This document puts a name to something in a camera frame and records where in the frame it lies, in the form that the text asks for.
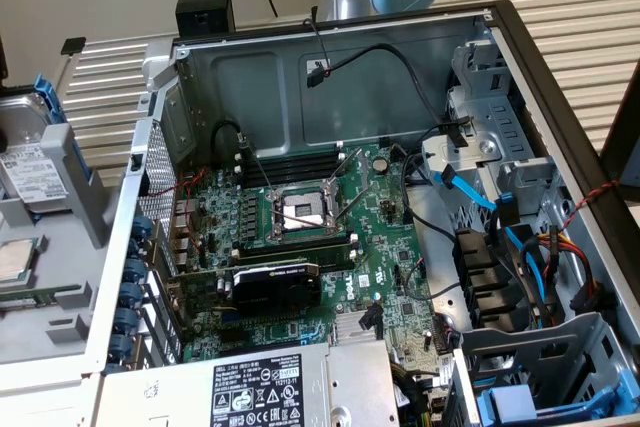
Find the hard disk with blue bracket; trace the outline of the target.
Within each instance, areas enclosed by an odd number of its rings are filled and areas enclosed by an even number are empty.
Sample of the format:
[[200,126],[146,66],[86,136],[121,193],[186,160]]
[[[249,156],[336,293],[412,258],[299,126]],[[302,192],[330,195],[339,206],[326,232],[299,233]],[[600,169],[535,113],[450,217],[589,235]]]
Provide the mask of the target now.
[[0,88],[0,219],[29,225],[71,211],[104,224],[105,194],[75,139],[54,86],[39,76]]

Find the black RAM slot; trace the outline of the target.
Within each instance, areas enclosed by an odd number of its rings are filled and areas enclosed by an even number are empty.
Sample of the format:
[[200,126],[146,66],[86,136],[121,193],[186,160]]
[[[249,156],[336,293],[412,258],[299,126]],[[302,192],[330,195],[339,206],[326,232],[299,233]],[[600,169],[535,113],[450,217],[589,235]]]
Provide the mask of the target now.
[[308,243],[313,241],[349,242],[352,234],[353,232],[349,230],[333,232],[333,233],[314,233],[311,231],[309,232],[305,231],[305,232],[293,233],[290,235],[282,235],[280,237],[274,237],[272,235],[264,235],[261,237],[255,236],[250,238],[249,236],[247,236],[246,238],[243,239],[243,242],[250,246],[265,246],[265,245],[271,245],[271,244],[284,245],[285,243],[296,243],[296,242]]
[[286,164],[278,164],[278,165],[266,165],[266,164],[262,164],[263,168],[265,170],[271,170],[271,169],[289,169],[289,168],[318,168],[319,166],[330,166],[330,167],[337,167],[339,165],[339,161],[337,161],[335,164],[329,164],[329,163],[318,163],[318,164],[292,164],[292,163],[286,163]]
[[289,169],[271,169],[266,170],[266,174],[268,176],[319,176],[319,177],[329,177],[335,168],[331,168],[330,166],[319,166],[318,168],[289,168]]
[[266,165],[278,165],[278,164],[318,164],[329,163],[335,164],[338,161],[338,154],[336,152],[323,152],[316,154],[305,154],[296,156],[281,156],[271,158],[260,158],[259,161]]
[[[291,174],[291,175],[281,175],[270,177],[270,183],[272,185],[281,185],[281,184],[289,184],[289,183],[299,183],[306,181],[315,181],[328,179],[331,176],[330,173],[318,172],[318,173],[303,173],[303,174]],[[266,186],[267,182],[263,177],[253,176],[253,177],[245,177],[244,185],[248,188],[261,187]]]
[[286,243],[276,243],[276,244],[265,244],[263,246],[242,246],[240,248],[241,251],[246,252],[260,252],[260,251],[286,251],[286,250],[309,250],[315,248],[333,248],[333,247],[342,247],[342,246],[350,246],[351,241],[349,237],[345,238],[323,238],[323,239],[312,239],[312,240],[303,240],[298,242],[286,242]]
[[329,253],[329,252],[343,252],[351,249],[347,244],[327,244],[327,245],[281,245],[261,248],[240,248],[239,254],[241,257],[260,257],[260,256],[276,256],[276,255],[289,255],[289,254],[309,254],[309,253]]

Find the CPU socket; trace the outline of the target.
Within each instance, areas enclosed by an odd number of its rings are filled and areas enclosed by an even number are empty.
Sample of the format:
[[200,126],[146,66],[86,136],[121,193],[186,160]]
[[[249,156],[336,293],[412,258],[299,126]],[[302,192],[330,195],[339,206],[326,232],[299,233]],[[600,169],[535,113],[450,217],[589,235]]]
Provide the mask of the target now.
[[[289,184],[274,188],[274,197],[268,193],[265,195],[269,214],[269,229],[265,235],[280,237],[297,232],[333,233],[345,231],[344,221],[335,223],[336,215],[326,205],[322,192],[322,181],[307,182],[301,184]],[[301,230],[285,231],[282,225],[274,222],[274,213],[282,212],[295,217],[306,217],[313,220],[321,220],[326,224],[325,228],[305,228]]]

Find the thin silver locking lever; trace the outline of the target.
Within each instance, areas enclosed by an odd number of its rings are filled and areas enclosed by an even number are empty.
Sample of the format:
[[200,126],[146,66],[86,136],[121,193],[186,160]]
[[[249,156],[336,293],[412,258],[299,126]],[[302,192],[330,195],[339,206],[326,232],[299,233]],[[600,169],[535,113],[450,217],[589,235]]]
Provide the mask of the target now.
[[357,205],[362,197],[369,191],[369,186],[363,187],[362,191],[359,192],[335,217],[335,223],[337,224],[346,214]]
[[274,222],[281,224],[285,231],[326,227],[326,224],[321,220],[313,220],[306,217],[295,217],[278,211],[274,213],[273,218]]

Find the silver socket cover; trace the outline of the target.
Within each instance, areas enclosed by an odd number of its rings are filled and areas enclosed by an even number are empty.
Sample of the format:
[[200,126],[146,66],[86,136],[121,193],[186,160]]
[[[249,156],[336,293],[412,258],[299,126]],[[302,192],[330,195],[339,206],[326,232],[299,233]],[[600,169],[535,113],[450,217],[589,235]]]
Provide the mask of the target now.
[[370,187],[370,168],[362,147],[338,155],[339,165],[328,179],[322,181],[322,192],[326,205],[336,214],[359,193]]

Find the green RAM stick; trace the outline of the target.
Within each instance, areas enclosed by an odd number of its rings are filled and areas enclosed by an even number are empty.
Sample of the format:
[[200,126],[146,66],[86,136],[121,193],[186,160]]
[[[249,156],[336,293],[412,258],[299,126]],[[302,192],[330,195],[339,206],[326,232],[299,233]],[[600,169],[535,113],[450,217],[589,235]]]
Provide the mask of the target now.
[[49,287],[42,289],[24,289],[0,293],[0,311],[41,308],[57,305],[57,295],[76,293],[81,289],[78,284]]
[[328,248],[245,255],[233,258],[237,266],[271,265],[276,263],[310,263],[320,267],[323,272],[351,270],[355,261],[350,257],[350,248]]

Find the open grey PC case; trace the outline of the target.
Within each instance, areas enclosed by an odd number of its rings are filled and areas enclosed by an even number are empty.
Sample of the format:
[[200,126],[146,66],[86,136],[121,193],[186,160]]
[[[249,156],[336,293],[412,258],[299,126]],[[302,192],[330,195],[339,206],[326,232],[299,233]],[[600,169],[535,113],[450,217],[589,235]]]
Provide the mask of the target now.
[[[531,326],[559,326],[598,313],[612,328],[640,378],[640,229],[623,200],[639,182],[628,166],[607,162],[588,140],[557,81],[514,7],[507,2],[434,12],[299,26],[174,42],[169,64],[144,97],[123,179],[107,268],[99,294],[102,369],[93,407],[97,414],[111,374],[181,365],[185,335],[168,285],[177,276],[173,254],[176,204],[190,173],[234,168],[259,158],[316,154],[375,144],[397,147],[412,168],[404,209],[417,236],[431,287],[436,322],[449,330],[451,362],[443,387],[417,382],[388,354],[399,427],[442,427],[453,353],[474,329],[456,266],[455,228],[436,213],[439,203],[426,171],[422,144],[447,135],[466,144],[459,127],[469,119],[447,112],[448,90],[458,84],[454,50],[489,41],[502,53],[526,106],[521,122],[531,141],[552,157],[562,185],[552,200],[546,233],[521,221],[516,197],[490,201],[485,236],[527,289]],[[138,332],[129,359],[109,363],[118,293],[132,222],[153,221]]]

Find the green Dell motherboard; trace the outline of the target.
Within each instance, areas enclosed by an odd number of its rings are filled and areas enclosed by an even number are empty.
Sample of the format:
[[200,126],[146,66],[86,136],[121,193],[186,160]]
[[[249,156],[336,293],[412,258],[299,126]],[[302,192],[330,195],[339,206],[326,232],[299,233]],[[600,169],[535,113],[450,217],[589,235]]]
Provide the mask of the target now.
[[[339,155],[357,147],[363,148],[369,162],[370,188],[341,219],[345,231],[353,232],[350,257],[355,267],[321,270],[321,302],[300,312],[257,317],[230,312],[190,315],[169,293],[183,324],[185,362],[320,343],[338,346],[333,341],[336,316],[373,309],[382,315],[381,341],[394,367],[429,387],[447,384],[449,330],[437,324],[433,311],[443,292],[428,283],[417,226],[404,209],[403,191],[412,168],[402,165],[397,147],[369,144],[324,152]],[[389,162],[384,175],[372,167],[380,157]],[[240,257],[239,249],[248,245],[243,239],[264,236],[269,229],[265,200],[269,189],[246,187],[247,176],[262,177],[255,162],[186,176],[173,225],[177,276],[245,267],[232,262]]]

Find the black graphics card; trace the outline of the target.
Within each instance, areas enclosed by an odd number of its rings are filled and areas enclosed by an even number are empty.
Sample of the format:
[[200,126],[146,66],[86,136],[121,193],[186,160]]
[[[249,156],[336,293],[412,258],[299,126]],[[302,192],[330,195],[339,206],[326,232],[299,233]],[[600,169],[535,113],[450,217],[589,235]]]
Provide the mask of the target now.
[[321,302],[321,268],[302,260],[181,274],[170,296],[190,315],[257,317],[304,311]]

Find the silver chipset heatsink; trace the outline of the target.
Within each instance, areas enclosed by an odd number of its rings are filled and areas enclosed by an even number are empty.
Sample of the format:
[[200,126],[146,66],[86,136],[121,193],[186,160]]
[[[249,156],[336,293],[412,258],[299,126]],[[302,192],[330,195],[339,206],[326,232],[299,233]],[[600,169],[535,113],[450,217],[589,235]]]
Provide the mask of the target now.
[[383,339],[382,315],[373,309],[336,316],[333,330],[335,345],[346,346]]

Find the black plastic shroud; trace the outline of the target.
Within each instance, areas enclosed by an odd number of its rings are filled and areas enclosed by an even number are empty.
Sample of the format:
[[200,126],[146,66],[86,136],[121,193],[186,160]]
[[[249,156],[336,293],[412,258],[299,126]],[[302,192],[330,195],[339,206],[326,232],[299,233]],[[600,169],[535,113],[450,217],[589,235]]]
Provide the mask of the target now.
[[515,272],[471,229],[455,233],[453,258],[472,327],[514,333],[531,326],[528,292]]

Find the grey metal drive cage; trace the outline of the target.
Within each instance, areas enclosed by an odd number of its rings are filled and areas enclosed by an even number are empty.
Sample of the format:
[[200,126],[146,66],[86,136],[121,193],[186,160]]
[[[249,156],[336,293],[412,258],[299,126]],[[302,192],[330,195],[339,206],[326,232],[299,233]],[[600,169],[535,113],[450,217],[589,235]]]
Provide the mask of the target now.
[[521,125],[526,106],[501,51],[489,41],[468,42],[454,50],[452,70],[458,84],[448,90],[447,112],[469,122],[459,127],[464,146],[447,135],[422,144],[439,198],[435,212],[446,213],[455,228],[482,231],[491,216],[488,203],[511,193],[521,221],[548,232],[561,177]]

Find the grey power supply unit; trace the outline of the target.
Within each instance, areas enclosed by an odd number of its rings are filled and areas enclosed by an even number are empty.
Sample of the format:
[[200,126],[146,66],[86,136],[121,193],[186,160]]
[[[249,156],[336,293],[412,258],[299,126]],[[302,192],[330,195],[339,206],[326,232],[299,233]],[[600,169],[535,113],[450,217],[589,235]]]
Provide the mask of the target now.
[[96,427],[399,427],[381,341],[275,349],[106,377]]

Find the silver CPU chip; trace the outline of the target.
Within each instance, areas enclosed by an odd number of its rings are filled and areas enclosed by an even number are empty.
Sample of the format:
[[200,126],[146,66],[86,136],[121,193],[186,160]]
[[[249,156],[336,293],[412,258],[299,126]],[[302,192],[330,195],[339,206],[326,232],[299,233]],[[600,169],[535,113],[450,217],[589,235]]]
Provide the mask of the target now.
[[27,279],[36,259],[35,238],[0,243],[0,282]]

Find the blue disk bracket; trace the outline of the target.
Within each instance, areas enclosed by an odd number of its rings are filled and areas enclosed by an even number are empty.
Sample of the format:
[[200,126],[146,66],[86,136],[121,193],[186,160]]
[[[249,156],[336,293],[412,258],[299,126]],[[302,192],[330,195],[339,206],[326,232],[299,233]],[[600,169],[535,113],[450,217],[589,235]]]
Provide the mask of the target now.
[[523,385],[485,390],[476,398],[483,427],[556,427],[640,412],[640,385],[630,370],[619,372],[615,387],[593,391],[586,400],[536,408]]

